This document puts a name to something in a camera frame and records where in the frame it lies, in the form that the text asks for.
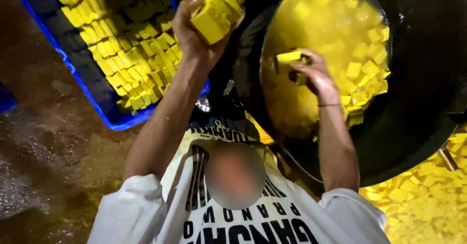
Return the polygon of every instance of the pile of yellow tofu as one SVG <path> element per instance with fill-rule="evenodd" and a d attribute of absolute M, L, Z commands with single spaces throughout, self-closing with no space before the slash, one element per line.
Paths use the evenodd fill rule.
<path fill-rule="evenodd" d="M 242 15 L 244 1 L 204 0 L 203 6 L 192 14 L 191 23 L 207 44 L 217 43 Z"/>
<path fill-rule="evenodd" d="M 386 214 L 391 243 L 467 243 L 467 127 L 449 138 L 447 148 L 457 171 L 449 171 L 436 153 L 399 176 L 360 190 Z"/>
<path fill-rule="evenodd" d="M 134 113 L 162 98 L 182 51 L 169 0 L 59 0 L 121 100 Z"/>
<path fill-rule="evenodd" d="M 367 0 L 283 0 L 264 46 L 265 56 L 276 57 L 279 64 L 276 74 L 263 73 L 266 106 L 276 129 L 299 137 L 318 124 L 316 97 L 306 86 L 289 83 L 292 69 L 281 65 L 291 59 L 286 57 L 291 50 L 308 48 L 324 56 L 349 128 L 363 122 L 373 97 L 388 91 L 391 37 L 375 5 Z"/>

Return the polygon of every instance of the turmeric water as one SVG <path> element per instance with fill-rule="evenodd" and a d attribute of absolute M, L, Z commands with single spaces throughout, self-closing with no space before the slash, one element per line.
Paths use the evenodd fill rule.
<path fill-rule="evenodd" d="M 376 0 L 283 0 L 264 44 L 261 80 L 266 108 L 284 136 L 306 138 L 318 128 L 318 98 L 277 70 L 276 56 L 309 48 L 326 59 L 341 93 L 347 126 L 363 122 L 371 99 L 387 92 L 391 37 Z"/>

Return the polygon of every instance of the wet floor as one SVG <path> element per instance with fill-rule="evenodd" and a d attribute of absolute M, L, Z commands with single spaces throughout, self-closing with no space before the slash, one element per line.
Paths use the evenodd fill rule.
<path fill-rule="evenodd" d="M 0 0 L 0 243 L 84 243 L 141 125 L 104 126 L 19 0 Z"/>

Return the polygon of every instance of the right hand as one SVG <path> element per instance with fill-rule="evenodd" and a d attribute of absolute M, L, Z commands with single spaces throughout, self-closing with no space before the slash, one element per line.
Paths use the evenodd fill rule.
<path fill-rule="evenodd" d="M 320 105 L 340 104 L 341 98 L 334 80 L 327 69 L 326 61 L 317 52 L 301 49 L 302 55 L 308 60 L 292 62 L 292 68 L 308 77 L 308 88 L 318 97 Z"/>

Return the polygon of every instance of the blue plastic crate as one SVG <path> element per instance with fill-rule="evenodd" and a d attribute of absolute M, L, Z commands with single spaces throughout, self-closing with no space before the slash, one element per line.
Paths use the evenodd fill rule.
<path fill-rule="evenodd" d="M 125 130 L 148 120 L 156 104 L 139 110 L 134 115 L 123 115 L 116 106 L 120 99 L 105 75 L 85 48 L 85 43 L 73 29 L 68 20 L 57 12 L 62 4 L 58 0 L 21 0 L 28 12 L 37 22 L 55 50 L 62 56 L 90 103 L 94 106 L 102 121 L 113 130 Z M 177 8 L 177 1 L 170 0 Z M 205 97 L 211 88 L 207 79 L 200 97 Z"/>

